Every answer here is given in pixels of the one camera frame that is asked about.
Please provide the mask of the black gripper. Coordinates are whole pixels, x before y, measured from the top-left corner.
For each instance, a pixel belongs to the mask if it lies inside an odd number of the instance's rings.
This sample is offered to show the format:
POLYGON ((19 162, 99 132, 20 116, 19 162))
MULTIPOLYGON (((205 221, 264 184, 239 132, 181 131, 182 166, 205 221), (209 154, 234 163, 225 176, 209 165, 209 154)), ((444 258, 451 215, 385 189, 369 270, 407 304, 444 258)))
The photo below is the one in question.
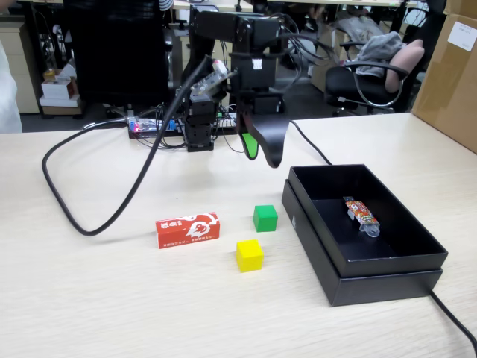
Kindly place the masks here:
POLYGON ((268 165, 277 168, 282 162, 289 120, 283 112, 281 92, 274 89, 235 91, 238 136, 249 160, 257 158, 259 147, 268 165))

